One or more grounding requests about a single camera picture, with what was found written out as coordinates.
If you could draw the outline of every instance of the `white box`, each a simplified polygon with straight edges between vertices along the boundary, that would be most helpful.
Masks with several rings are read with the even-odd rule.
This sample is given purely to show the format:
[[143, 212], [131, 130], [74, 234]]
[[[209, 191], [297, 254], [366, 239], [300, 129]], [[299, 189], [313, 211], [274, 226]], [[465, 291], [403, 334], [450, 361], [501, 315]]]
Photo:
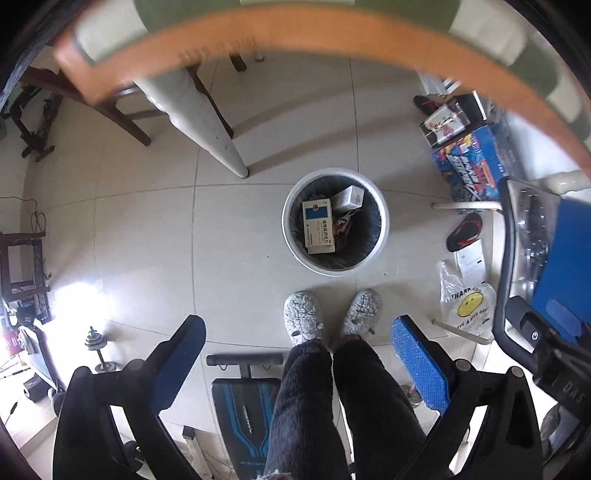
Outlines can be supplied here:
[[301, 204], [304, 212], [304, 236], [308, 253], [335, 251], [330, 200], [310, 200]]
[[342, 192], [333, 195], [330, 198], [334, 213], [346, 213], [350, 210], [355, 210], [363, 205], [363, 193], [365, 190], [361, 187], [351, 185]]

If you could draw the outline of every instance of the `black pants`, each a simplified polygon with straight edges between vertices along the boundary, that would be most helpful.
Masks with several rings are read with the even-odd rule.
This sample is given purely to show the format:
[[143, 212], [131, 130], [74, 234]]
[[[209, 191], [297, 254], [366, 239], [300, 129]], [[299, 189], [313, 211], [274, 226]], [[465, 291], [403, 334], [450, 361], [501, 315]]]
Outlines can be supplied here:
[[[348, 480], [345, 450], [333, 424], [332, 360], [315, 342], [291, 350], [271, 422], [265, 473], [294, 480]], [[339, 397], [353, 436], [357, 480], [392, 480], [425, 440], [413, 408], [363, 340], [334, 354]]]

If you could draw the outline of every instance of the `colorful box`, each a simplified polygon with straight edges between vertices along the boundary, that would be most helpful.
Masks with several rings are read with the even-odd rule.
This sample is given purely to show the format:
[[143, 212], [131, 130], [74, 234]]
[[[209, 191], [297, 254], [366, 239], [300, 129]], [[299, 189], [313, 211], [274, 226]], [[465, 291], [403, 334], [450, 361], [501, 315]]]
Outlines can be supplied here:
[[504, 124], [485, 125], [433, 153], [454, 202], [496, 201], [498, 182], [517, 175], [517, 161]]

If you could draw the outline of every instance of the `gray slipper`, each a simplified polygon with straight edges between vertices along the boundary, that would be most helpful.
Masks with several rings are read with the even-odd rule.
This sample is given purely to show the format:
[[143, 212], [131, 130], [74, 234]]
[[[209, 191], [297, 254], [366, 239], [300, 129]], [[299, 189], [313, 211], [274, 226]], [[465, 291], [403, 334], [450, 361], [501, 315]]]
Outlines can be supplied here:
[[292, 293], [283, 307], [285, 328], [294, 345], [322, 339], [322, 311], [316, 296], [307, 290]]
[[360, 291], [345, 315], [345, 322], [340, 330], [343, 335], [359, 335], [365, 339], [370, 333], [375, 334], [374, 327], [382, 315], [382, 297], [376, 291]]

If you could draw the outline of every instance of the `white chair leg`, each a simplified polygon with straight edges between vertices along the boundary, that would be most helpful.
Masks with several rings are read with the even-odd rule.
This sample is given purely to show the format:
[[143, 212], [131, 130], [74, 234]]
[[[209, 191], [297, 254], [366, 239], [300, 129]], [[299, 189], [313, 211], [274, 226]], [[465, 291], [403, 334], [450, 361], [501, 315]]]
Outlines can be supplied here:
[[156, 108], [168, 114], [176, 128], [240, 178], [248, 177], [248, 168], [222, 121], [209, 99], [195, 89], [186, 70], [173, 70], [134, 82]]

